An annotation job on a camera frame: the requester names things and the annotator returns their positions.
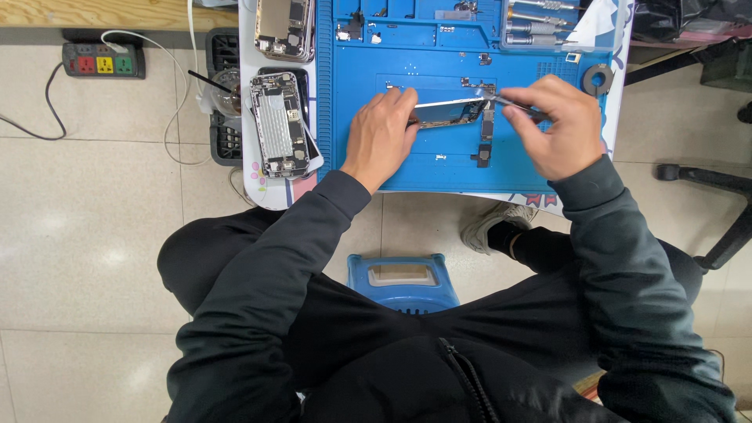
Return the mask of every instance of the zipper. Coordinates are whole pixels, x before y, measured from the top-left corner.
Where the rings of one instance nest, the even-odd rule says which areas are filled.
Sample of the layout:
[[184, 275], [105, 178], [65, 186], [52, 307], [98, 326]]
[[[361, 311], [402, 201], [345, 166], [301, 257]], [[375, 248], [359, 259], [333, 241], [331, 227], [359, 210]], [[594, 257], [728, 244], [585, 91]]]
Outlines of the zipper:
[[473, 396], [475, 405], [478, 407], [478, 412], [481, 415], [481, 420], [484, 423], [489, 421], [492, 423], [499, 423], [499, 417], [496, 416], [496, 412], [493, 411], [491, 402], [488, 401], [488, 396], [483, 390], [478, 374], [475, 372], [475, 368], [472, 363], [470, 363], [470, 360], [464, 355], [461, 355], [456, 348], [454, 348], [454, 345], [451, 345], [446, 339], [439, 338], [439, 340], [444, 344], [444, 349], [447, 350], [447, 355], [452, 366], [458, 371], [462, 382], [465, 383], [468, 391], [470, 391]]

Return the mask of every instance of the blue silicone repair mat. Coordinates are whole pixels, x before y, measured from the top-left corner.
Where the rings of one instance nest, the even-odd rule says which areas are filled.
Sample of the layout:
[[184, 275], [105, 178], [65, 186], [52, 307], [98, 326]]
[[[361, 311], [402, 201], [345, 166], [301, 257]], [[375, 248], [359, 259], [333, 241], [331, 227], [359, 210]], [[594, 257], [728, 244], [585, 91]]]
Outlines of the blue silicone repair mat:
[[[470, 84], [527, 87], [555, 74], [579, 87], [592, 65], [610, 63], [611, 53], [584, 53], [578, 64], [566, 53], [499, 50], [501, 2], [479, 0], [476, 21], [434, 20], [455, 0], [317, 0], [317, 141], [325, 159], [319, 180], [345, 159], [350, 121], [362, 105], [387, 86], [413, 87], [419, 102], [477, 97]], [[387, 8], [386, 17], [375, 17]], [[350, 13], [362, 11], [360, 38], [337, 38]], [[488, 53], [491, 63], [481, 65]], [[605, 96], [601, 98], [602, 106]], [[489, 167], [471, 158], [481, 143], [481, 119], [422, 129], [407, 160], [382, 190], [477, 193], [550, 193], [527, 156], [520, 137], [496, 106]]]

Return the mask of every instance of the white sneaker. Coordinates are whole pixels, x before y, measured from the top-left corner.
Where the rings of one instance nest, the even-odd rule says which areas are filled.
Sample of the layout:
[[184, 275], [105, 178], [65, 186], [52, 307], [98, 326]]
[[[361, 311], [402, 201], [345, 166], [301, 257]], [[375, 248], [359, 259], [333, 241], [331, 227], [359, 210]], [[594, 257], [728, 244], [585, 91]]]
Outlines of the white sneaker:
[[459, 236], [468, 248], [477, 253], [488, 255], [498, 253], [499, 251], [488, 246], [488, 229], [499, 222], [507, 221], [516, 227], [530, 230], [532, 229], [530, 221], [535, 217], [536, 212], [535, 209], [524, 205], [502, 201], [479, 221], [469, 224]]

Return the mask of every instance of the blue plastic stool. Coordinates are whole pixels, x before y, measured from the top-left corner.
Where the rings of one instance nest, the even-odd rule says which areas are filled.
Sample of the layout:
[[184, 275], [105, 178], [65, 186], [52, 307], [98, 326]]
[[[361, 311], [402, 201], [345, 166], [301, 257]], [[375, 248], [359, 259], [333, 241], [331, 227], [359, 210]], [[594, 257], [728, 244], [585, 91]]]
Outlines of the blue plastic stool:
[[[382, 264], [423, 264], [430, 269], [429, 279], [435, 285], [399, 284], [374, 286], [372, 266]], [[425, 315], [440, 312], [459, 305], [449, 273], [444, 265], [443, 254], [433, 254], [430, 259], [420, 257], [380, 257], [363, 260], [358, 254], [347, 258], [347, 286], [374, 300], [382, 306], [407, 314]]]

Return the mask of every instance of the screwdriver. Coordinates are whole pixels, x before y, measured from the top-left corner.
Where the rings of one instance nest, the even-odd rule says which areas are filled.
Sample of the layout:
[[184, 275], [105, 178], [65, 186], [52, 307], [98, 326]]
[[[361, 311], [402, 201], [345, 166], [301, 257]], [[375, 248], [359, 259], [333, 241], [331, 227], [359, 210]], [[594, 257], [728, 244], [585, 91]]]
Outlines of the screwdriver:
[[557, 0], [509, 0], [510, 6], [514, 6], [514, 3], [520, 3], [521, 5], [538, 6], [539, 8], [551, 9], [552, 11], [570, 11], [572, 9], [577, 9], [579, 11], [585, 10], [585, 8], [575, 6], [572, 3], [558, 2]]
[[497, 102], [500, 105], [504, 105], [504, 106], [513, 105], [515, 107], [521, 108], [525, 113], [527, 113], [528, 116], [530, 116], [534, 120], [540, 120], [541, 122], [543, 122], [544, 120], [549, 120], [549, 121], [553, 122], [551, 120], [551, 116], [548, 116], [547, 114], [543, 113], [542, 111], [535, 110], [534, 108], [532, 108], [532, 107], [530, 107], [528, 105], [524, 105], [524, 104], [522, 104], [520, 102], [514, 102], [512, 100], [508, 100], [505, 97], [502, 97], [502, 95], [499, 94], [499, 93], [496, 93], [496, 94], [484, 94], [483, 95], [483, 99], [484, 100], [489, 100], [491, 102]]
[[531, 22], [515, 25], [512, 21], [507, 21], [507, 32], [526, 32], [533, 35], [553, 35], [558, 32], [574, 32], [571, 29], [564, 29], [552, 23]]
[[532, 20], [535, 22], [543, 22], [543, 23], [552, 23], [556, 26], [561, 25], [574, 25], [573, 22], [569, 22], [566, 19], [562, 19], [560, 17], [550, 17], [550, 16], [538, 16], [538, 15], [529, 15], [529, 14], [521, 14], [515, 11], [512, 11], [512, 8], [509, 8], [509, 11], [507, 12], [507, 19], [511, 18], [517, 18], [517, 19], [525, 19], [525, 20]]
[[528, 35], [527, 37], [515, 37], [513, 34], [507, 34], [507, 44], [563, 45], [569, 43], [576, 43], [576, 41], [561, 40], [555, 35]]

